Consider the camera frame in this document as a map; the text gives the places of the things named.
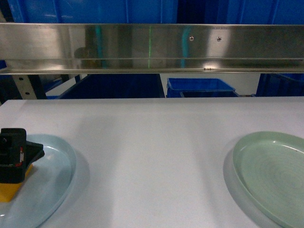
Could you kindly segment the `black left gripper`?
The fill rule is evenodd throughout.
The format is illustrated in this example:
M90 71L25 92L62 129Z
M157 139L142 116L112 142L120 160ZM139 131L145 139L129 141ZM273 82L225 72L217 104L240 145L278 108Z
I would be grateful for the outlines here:
M44 146L28 141L25 129L2 128L0 130L1 184L22 183L30 165L44 155Z

